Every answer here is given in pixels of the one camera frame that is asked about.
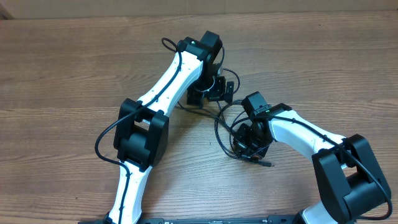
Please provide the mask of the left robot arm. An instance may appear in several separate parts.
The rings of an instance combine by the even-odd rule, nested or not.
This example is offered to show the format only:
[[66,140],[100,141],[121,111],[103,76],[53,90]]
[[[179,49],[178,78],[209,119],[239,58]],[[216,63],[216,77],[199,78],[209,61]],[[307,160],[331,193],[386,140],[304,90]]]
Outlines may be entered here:
[[168,145],[169,116],[181,97],[201,107],[208,101],[233,100],[234,83],[221,76],[215,63],[223,43],[206,31],[200,40],[186,37],[172,48],[174,59],[159,81],[138,100],[125,99],[119,109],[113,146],[120,176],[116,198],[103,223],[137,223],[151,170]]

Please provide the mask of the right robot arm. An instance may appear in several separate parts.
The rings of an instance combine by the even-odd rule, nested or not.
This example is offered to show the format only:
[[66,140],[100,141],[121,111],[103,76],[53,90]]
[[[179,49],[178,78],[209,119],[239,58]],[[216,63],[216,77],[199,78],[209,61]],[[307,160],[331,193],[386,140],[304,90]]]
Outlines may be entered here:
[[250,125],[241,119],[233,139],[238,158],[261,164],[269,146],[282,142],[313,164],[320,202],[296,214],[292,223],[354,223],[368,220],[372,209],[387,204],[392,214],[391,189],[369,142],[355,134],[344,137],[306,121],[291,107],[271,106],[257,91],[241,102]]

